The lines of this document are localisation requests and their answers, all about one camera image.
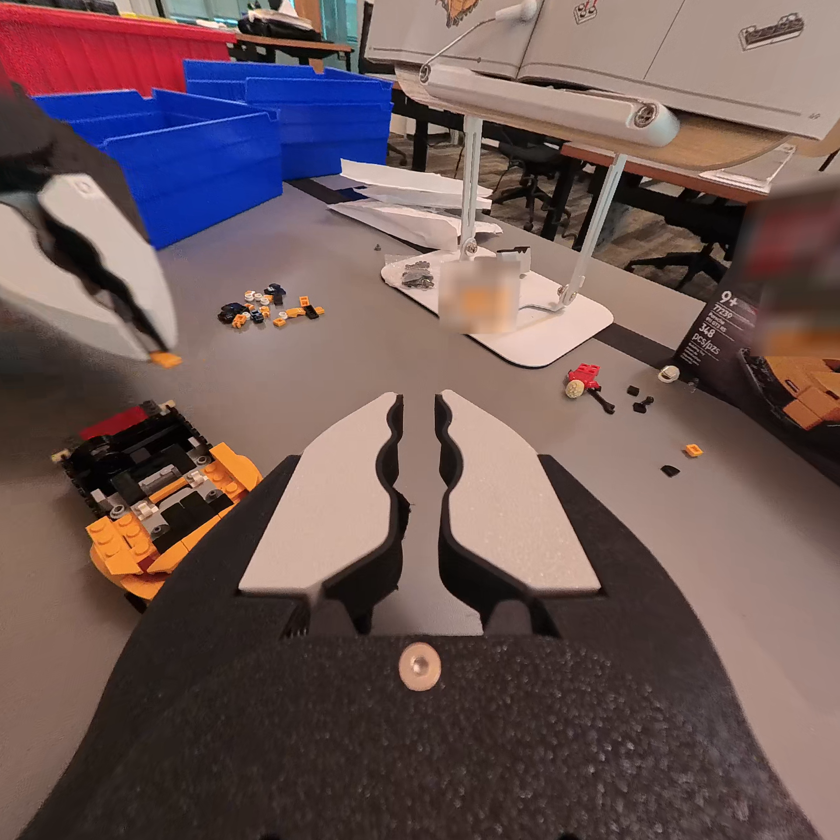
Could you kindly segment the clear acrylic holder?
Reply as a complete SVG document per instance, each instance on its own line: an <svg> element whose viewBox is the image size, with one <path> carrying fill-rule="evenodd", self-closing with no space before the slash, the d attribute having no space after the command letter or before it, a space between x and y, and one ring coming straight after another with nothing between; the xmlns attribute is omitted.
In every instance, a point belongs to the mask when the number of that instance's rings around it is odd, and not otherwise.
<svg viewBox="0 0 840 840"><path fill-rule="evenodd" d="M725 186L767 194L770 192L774 178L795 152L795 146L784 143L755 159L723 169L704 171L699 174L699 177Z"/></svg>

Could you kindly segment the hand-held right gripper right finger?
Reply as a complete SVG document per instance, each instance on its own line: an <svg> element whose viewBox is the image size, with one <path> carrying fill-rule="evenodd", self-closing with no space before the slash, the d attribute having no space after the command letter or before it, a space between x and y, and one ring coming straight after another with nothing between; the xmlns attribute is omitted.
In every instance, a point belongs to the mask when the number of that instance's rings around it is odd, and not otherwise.
<svg viewBox="0 0 840 840"><path fill-rule="evenodd" d="M504 613L535 636L559 636L547 601L599 595L602 584L537 451L452 390L436 394L440 509L437 567L444 588L485 634Z"/></svg>

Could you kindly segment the black office chair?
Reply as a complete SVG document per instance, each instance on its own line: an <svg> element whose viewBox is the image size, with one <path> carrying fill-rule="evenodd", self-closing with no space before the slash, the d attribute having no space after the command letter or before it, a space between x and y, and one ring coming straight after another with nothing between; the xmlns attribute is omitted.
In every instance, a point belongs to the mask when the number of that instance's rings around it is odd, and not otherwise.
<svg viewBox="0 0 840 840"><path fill-rule="evenodd" d="M700 224L689 227L696 235L702 248L698 251L670 251L666 255L646 259L634 259L624 269L634 271L637 267L685 268L686 273L675 286L682 291L698 274L705 274L717 283L725 277L737 246L741 223Z"/></svg>
<svg viewBox="0 0 840 840"><path fill-rule="evenodd" d="M569 173L567 159L561 152L562 147L557 148L545 142L538 143L535 140L521 138L521 143L499 142L497 150L507 158L506 175L511 170L519 170L520 180L517 186L501 189L503 175L500 176L497 187L491 197L494 205L501 205L513 200L523 198L526 203L527 221L523 229L532 232L534 228L534 216L536 203L539 199L542 207L547 213L547 220L553 221L555 209L552 204L554 194L545 192L540 186L540 179L554 179L555 187L561 187L564 178Z"/></svg>

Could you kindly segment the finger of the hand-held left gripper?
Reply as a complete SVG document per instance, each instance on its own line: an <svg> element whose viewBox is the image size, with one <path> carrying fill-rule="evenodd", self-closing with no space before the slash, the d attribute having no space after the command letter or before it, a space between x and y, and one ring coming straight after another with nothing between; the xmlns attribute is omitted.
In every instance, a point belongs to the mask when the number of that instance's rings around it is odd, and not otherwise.
<svg viewBox="0 0 840 840"><path fill-rule="evenodd" d="M39 208L58 254L96 292L141 350L174 350L172 294L154 248L90 175L55 175L39 191Z"/></svg>
<svg viewBox="0 0 840 840"><path fill-rule="evenodd" d="M93 297L81 280L56 265L35 229L12 206L1 208L2 301L96 350L150 362L138 334Z"/></svg>

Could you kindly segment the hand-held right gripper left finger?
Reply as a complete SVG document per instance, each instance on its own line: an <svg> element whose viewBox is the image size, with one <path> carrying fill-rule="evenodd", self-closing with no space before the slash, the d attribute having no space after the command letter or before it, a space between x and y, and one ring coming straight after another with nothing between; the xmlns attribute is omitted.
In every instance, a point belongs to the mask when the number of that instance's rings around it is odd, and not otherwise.
<svg viewBox="0 0 840 840"><path fill-rule="evenodd" d="M404 397L385 392L301 454L238 584L314 611L341 604L359 634L403 572L411 506L396 489Z"/></svg>

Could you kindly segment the orange and black lego car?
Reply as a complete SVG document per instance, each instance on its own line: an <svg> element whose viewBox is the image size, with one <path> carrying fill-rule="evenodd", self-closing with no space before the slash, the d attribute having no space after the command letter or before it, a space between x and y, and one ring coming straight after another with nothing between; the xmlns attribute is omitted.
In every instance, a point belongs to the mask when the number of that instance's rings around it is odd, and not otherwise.
<svg viewBox="0 0 840 840"><path fill-rule="evenodd" d="M262 480L255 464L213 445L173 401L131 407L55 452L90 509L90 560L142 612L197 544Z"/></svg>

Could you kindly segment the pile of small lego pieces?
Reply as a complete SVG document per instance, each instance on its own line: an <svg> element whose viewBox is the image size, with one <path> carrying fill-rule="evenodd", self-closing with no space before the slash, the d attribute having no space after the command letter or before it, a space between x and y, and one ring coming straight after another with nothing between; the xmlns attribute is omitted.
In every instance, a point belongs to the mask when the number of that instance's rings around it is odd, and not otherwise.
<svg viewBox="0 0 840 840"><path fill-rule="evenodd" d="M289 321L314 321L325 314L323 307L314 306L307 296L300 296L296 306L288 306L286 297L283 286L272 282L263 290L246 290L240 301L225 303L218 310L216 318L223 325L236 330L243 330L249 324L257 327L269 324L276 329L283 329Z"/></svg>

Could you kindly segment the wooden side table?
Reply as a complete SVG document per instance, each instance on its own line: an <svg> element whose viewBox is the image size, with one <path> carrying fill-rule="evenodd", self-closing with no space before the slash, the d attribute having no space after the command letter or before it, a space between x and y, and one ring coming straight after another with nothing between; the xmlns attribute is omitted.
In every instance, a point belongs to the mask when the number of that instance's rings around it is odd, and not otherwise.
<svg viewBox="0 0 840 840"><path fill-rule="evenodd" d="M352 71L351 57L354 49L349 45L329 41L299 38L270 38L234 32L235 39L227 41L230 59L257 63L277 63L277 53L293 58L301 66L314 66L314 62L336 56L343 61L346 71Z"/></svg>

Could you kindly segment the clear bag of black pieces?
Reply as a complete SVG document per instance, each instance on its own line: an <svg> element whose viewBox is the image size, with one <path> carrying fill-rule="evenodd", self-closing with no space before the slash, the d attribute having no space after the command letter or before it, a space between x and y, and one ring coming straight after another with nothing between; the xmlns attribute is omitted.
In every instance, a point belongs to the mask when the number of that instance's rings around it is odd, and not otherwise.
<svg viewBox="0 0 840 840"><path fill-rule="evenodd" d="M437 285L434 268L427 259L387 261L381 278L386 285L402 290L427 291Z"/></svg>

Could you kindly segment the open instruction booklet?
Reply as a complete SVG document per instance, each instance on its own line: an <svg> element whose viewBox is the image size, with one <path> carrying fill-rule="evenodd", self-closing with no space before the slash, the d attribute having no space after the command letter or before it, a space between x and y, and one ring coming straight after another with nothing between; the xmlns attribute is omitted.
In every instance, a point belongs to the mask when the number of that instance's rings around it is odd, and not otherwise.
<svg viewBox="0 0 840 840"><path fill-rule="evenodd" d="M375 2L366 55L460 109L651 147L687 112L824 139L838 1Z"/></svg>

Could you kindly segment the red plastic bin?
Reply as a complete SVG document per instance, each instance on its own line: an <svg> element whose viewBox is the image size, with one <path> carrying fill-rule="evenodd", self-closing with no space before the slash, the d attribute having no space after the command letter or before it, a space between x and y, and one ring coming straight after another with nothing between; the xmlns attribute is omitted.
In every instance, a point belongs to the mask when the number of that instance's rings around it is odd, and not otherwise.
<svg viewBox="0 0 840 840"><path fill-rule="evenodd" d="M2 75L28 95L184 92L183 60L229 61L236 33L140 18L1 4Z"/></svg>

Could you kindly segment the blue plastic bin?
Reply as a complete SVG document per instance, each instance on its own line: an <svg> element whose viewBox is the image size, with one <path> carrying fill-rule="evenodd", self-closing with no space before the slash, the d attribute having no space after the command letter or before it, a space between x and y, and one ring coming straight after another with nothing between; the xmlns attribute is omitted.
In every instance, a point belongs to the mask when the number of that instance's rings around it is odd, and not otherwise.
<svg viewBox="0 0 840 840"><path fill-rule="evenodd" d="M156 249L282 194L280 128L267 111L158 88L34 101L119 164Z"/></svg>
<svg viewBox="0 0 840 840"><path fill-rule="evenodd" d="M250 61L184 59L182 66L187 93L242 102L276 118L286 182L340 174L343 161L385 163L391 80Z"/></svg>

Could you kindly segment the white book stand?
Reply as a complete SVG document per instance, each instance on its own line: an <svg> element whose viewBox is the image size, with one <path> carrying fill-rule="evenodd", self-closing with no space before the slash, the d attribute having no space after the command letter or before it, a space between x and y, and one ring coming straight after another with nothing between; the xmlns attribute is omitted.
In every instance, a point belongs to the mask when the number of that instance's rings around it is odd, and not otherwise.
<svg viewBox="0 0 840 840"><path fill-rule="evenodd" d="M595 242L627 158L680 170L751 161L793 131L765 107L674 93L607 72L619 46L645 58L669 40L679 10L631 13L613 34L584 27L590 2L375 2L365 54L395 69L406 95L464 117L465 175L458 256L433 253L435 290L408 297L442 327L467 335L504 361L541 369L613 323L581 295ZM492 255L476 241L484 121L613 153L594 222L572 273L556 283L520 270L519 252Z"/></svg>

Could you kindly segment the black lego set box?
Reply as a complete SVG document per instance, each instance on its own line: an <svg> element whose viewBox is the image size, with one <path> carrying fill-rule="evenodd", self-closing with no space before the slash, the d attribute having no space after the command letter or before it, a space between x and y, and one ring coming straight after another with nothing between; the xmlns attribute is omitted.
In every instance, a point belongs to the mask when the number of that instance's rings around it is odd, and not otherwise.
<svg viewBox="0 0 840 840"><path fill-rule="evenodd" d="M760 290L725 279L686 333L675 362L686 378L737 407L839 484L839 361L755 354Z"/></svg>

